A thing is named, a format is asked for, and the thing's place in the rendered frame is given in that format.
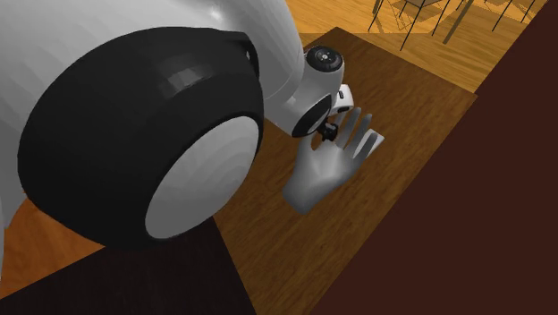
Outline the grey hand sculpture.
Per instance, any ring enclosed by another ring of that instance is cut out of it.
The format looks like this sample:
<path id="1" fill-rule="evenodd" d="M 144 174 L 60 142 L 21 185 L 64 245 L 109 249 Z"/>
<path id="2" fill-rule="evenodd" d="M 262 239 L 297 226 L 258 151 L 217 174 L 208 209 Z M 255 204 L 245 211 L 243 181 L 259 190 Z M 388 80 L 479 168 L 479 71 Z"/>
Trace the grey hand sculpture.
<path id="1" fill-rule="evenodd" d="M 300 139 L 292 176 L 283 187 L 283 198 L 298 213 L 308 213 L 361 168 L 378 138 L 369 128 L 371 120 L 371 114 L 362 115 L 355 107 L 336 117 L 344 126 L 335 140 L 313 149 L 313 134 Z"/>

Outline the brown wooden table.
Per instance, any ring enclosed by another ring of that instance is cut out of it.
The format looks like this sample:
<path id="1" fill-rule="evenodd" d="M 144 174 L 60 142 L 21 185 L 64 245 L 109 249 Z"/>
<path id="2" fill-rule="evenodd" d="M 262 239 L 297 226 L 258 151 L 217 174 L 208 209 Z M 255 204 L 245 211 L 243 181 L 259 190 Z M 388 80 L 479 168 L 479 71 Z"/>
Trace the brown wooden table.
<path id="1" fill-rule="evenodd" d="M 341 28 L 301 35 L 344 56 L 355 103 L 384 140 L 308 214 L 283 199 L 298 142 L 267 123 L 242 187 L 215 217 L 248 296 L 223 315 L 310 315 L 475 95 Z"/>

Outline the black-legged chair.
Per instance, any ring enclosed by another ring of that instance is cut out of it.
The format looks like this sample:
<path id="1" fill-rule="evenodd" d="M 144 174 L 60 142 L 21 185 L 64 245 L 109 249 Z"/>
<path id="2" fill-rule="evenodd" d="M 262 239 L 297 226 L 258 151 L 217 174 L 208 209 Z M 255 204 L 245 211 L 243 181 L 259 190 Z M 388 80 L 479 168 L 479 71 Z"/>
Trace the black-legged chair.
<path id="1" fill-rule="evenodd" d="M 502 2 L 503 9 L 499 12 L 498 18 L 491 29 L 495 31 L 498 24 L 504 17 L 518 21 L 520 24 L 526 23 L 528 15 L 531 13 L 533 5 L 540 0 L 498 0 Z"/>
<path id="2" fill-rule="evenodd" d="M 383 7 L 384 2 L 386 2 L 386 1 L 387 0 L 376 0 L 375 1 L 375 6 L 374 6 L 373 12 L 372 12 L 372 20 L 368 25 L 367 32 L 371 31 L 372 26 L 378 20 L 378 15 L 379 15 L 382 7 Z M 434 4 L 437 4 L 439 2 L 445 1 L 445 5 L 444 5 L 442 11 L 438 14 L 438 19 L 435 23 L 435 27 L 430 31 L 430 35 L 434 36 L 437 29 L 439 28 L 439 25 L 442 21 L 442 18 L 444 17 L 444 14 L 447 11 L 448 6 L 449 6 L 449 4 L 452 0 L 402 0 L 402 1 L 403 1 L 403 5 L 402 5 L 401 10 L 399 11 L 399 14 L 397 15 L 398 18 L 401 17 L 402 13 L 405 11 L 405 8 L 408 5 L 416 7 L 417 11 L 416 11 L 415 15 L 412 17 L 411 24 L 409 24 L 408 28 L 406 29 L 407 32 L 405 34 L 403 42 L 401 43 L 400 50 L 403 50 L 406 42 L 408 41 L 408 38 L 409 38 L 411 32 L 413 31 L 415 25 L 417 24 L 417 20 L 418 20 L 420 14 L 425 10 L 425 8 L 430 6 L 430 5 L 434 5 Z M 455 8 L 455 12 L 457 12 L 459 9 L 461 9 L 463 5 L 464 5 L 464 0 L 460 0 L 457 7 Z"/>

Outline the olive-legged dining table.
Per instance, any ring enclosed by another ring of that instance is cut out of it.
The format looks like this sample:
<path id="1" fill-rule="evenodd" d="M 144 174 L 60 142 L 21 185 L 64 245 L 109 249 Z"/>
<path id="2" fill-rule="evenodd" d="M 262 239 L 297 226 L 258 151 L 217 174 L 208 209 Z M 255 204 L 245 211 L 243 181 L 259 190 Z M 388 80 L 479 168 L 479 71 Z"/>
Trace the olive-legged dining table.
<path id="1" fill-rule="evenodd" d="M 461 12 L 459 14 L 459 16 L 457 17 L 456 21 L 454 22 L 454 24 L 451 26 L 449 32 L 447 33 L 446 37 L 443 40 L 443 44 L 447 45 L 448 42 L 450 41 L 452 35 L 455 33 L 455 31 L 459 28 L 462 20 L 464 19 L 465 15 L 468 13 L 469 8 L 472 6 L 472 4 L 474 3 L 474 0 L 467 0 L 465 5 L 462 6 L 461 8 Z"/>

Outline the dark robot stand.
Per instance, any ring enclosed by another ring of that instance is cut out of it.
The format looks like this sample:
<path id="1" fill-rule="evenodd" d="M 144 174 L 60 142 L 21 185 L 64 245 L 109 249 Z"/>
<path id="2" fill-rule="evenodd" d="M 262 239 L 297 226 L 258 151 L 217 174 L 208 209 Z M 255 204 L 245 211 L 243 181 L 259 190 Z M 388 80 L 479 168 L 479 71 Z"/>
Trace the dark robot stand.
<path id="1" fill-rule="evenodd" d="M 104 248 L 0 300 L 0 315 L 257 315 L 214 219 L 156 247 Z"/>

